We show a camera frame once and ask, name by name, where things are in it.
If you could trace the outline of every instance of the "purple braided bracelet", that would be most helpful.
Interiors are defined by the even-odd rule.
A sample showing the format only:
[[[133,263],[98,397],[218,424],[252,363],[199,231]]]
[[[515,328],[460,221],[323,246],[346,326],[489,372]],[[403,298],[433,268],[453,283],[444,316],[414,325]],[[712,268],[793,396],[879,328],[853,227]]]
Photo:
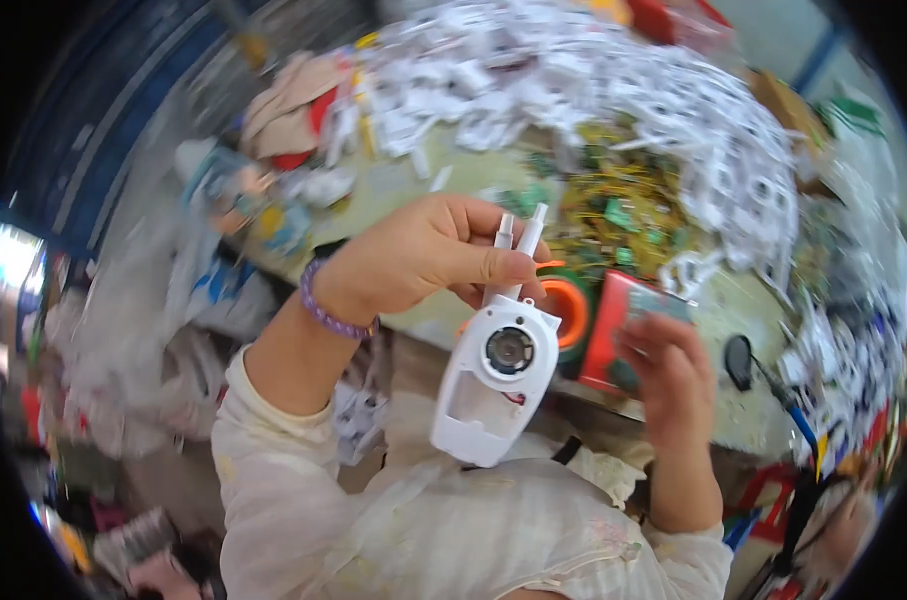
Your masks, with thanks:
[[[374,334],[380,330],[379,317],[374,318],[374,322],[369,327],[358,327],[331,317],[326,310],[317,305],[317,299],[313,296],[313,277],[325,262],[327,262],[326,259],[314,258],[300,275],[300,297],[303,300],[303,306],[310,311],[313,318],[333,333],[360,341],[374,337]]]

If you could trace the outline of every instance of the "person's right hand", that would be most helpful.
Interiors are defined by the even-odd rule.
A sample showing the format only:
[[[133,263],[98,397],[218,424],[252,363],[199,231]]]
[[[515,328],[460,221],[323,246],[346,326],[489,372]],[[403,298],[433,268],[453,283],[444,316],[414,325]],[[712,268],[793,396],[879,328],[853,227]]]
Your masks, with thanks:
[[[693,325],[659,314],[628,321],[617,352],[637,372],[647,436],[658,455],[706,449],[716,375]]]

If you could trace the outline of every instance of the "wire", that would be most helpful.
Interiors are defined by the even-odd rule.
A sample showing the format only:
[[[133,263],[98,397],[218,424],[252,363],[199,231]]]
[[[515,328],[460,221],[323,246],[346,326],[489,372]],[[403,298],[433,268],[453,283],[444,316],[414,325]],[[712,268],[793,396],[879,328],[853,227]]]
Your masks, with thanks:
[[[506,391],[501,391],[500,393],[503,394],[503,397],[508,401],[513,402],[514,404],[518,404],[519,406],[523,406],[523,404],[526,403],[526,396],[522,393],[518,393],[517,397],[512,397]]]

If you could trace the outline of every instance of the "person's left hand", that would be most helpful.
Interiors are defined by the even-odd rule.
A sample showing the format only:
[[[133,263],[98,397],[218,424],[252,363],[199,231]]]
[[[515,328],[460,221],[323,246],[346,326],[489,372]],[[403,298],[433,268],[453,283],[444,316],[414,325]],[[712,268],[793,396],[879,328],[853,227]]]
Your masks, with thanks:
[[[351,239],[314,279],[317,304],[358,326],[380,313],[411,308],[447,288],[479,308],[483,286],[523,285],[524,296],[545,296],[536,264],[550,258],[543,241],[533,258],[493,247],[504,209],[479,198],[431,194],[400,208]],[[523,222],[514,219],[514,244]]]

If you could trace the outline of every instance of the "hand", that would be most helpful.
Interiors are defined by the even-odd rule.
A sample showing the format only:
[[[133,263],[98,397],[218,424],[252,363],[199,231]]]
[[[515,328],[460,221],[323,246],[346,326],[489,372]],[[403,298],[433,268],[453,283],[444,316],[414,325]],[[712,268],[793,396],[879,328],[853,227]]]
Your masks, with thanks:
[[[522,294],[545,296],[534,259],[549,260],[541,241],[534,257],[493,247],[504,209],[469,196],[431,194],[400,208],[353,238],[314,279],[319,306],[358,326],[380,313],[411,308],[447,288],[479,308],[483,285],[523,285]],[[514,220],[514,243],[523,222]]]
[[[716,375],[693,325],[663,315],[628,321],[617,351],[637,372],[647,435],[657,454],[705,450],[713,430]]]

